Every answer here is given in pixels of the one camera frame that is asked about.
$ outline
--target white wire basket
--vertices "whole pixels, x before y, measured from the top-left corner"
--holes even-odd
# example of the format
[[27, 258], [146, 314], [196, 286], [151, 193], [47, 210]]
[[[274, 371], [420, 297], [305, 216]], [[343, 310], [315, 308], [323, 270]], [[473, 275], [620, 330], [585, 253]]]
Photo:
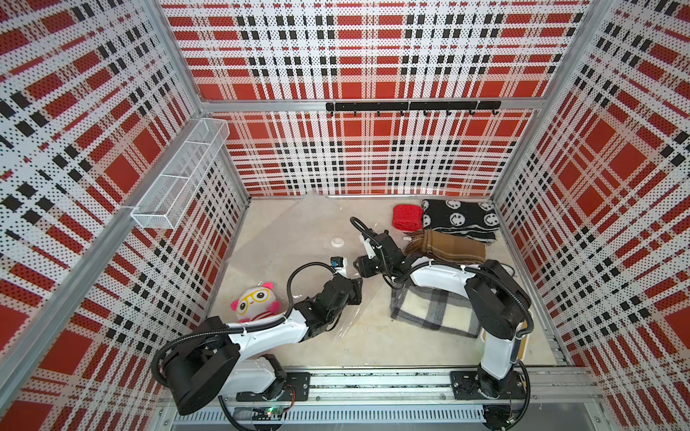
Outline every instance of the white wire basket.
[[134, 220], [143, 228], [175, 229], [229, 134], [227, 121], [199, 121], [139, 201]]

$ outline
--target plush toy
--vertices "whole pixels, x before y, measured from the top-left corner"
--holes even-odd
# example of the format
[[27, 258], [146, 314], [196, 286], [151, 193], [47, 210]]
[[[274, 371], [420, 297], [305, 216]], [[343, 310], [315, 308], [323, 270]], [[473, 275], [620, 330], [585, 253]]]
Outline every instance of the plush toy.
[[246, 290], [242, 296], [230, 305], [240, 323], [263, 319], [276, 315], [280, 302], [275, 298], [273, 283], [264, 283], [257, 288]]

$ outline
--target perforated wall panel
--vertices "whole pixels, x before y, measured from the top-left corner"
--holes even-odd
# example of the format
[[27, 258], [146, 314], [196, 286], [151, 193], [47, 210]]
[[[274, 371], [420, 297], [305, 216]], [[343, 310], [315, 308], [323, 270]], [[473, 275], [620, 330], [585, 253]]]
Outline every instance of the perforated wall panel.
[[189, 116], [138, 1], [0, 4], [0, 355]]
[[206, 316], [242, 205], [214, 161], [176, 230], [135, 228], [22, 387], [0, 430], [146, 430], [150, 356]]
[[690, 427], [690, 6], [617, 1], [499, 205], [624, 428]]
[[250, 194], [489, 196], [531, 111], [217, 114]]
[[207, 100], [540, 96], [589, 4], [160, 2]]

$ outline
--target beige floor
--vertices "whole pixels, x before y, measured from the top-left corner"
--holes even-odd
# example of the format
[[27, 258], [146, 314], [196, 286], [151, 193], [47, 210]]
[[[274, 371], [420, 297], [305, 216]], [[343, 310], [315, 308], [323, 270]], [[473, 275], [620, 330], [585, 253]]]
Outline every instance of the beige floor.
[[[381, 232], [389, 229], [400, 248], [402, 232], [391, 227], [393, 206], [416, 203], [419, 199], [332, 199], [309, 197], [310, 201], [254, 200], [249, 207], [235, 251], [221, 284], [210, 316], [224, 322], [237, 321], [230, 303], [247, 288], [272, 281], [285, 303], [284, 284], [290, 273], [309, 261], [327, 262], [331, 256], [344, 256], [350, 263], [348, 275], [355, 274], [351, 262], [364, 253], [358, 232], [349, 223], [355, 215]], [[333, 248], [333, 237], [346, 245]], [[486, 251], [487, 258], [513, 265], [513, 259], [500, 232]], [[321, 268], [308, 268], [295, 277], [293, 295], [321, 291], [330, 278]], [[303, 343], [288, 344], [270, 351], [283, 365], [476, 365], [481, 359], [480, 345], [474, 339], [419, 328], [390, 318], [391, 291], [381, 277], [364, 280], [364, 303], [347, 307], [339, 330]], [[351, 322], [343, 334], [342, 328]], [[544, 332], [535, 319], [525, 363], [555, 365]]]

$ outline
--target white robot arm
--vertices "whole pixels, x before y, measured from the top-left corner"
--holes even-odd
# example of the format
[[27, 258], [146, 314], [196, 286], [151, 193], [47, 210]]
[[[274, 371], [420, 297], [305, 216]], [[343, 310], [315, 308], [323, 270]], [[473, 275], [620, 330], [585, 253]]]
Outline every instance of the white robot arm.
[[[428, 257], [405, 256], [388, 231], [377, 234], [359, 219], [350, 218], [360, 231], [366, 255], [355, 261], [364, 277], [382, 274], [386, 282], [447, 290], [469, 299], [486, 331], [482, 361], [477, 367], [479, 392], [487, 399], [502, 393], [518, 362], [521, 338], [534, 328], [529, 295], [510, 277], [503, 266], [488, 260], [482, 265], [459, 265]], [[518, 330], [523, 322], [527, 328]]]

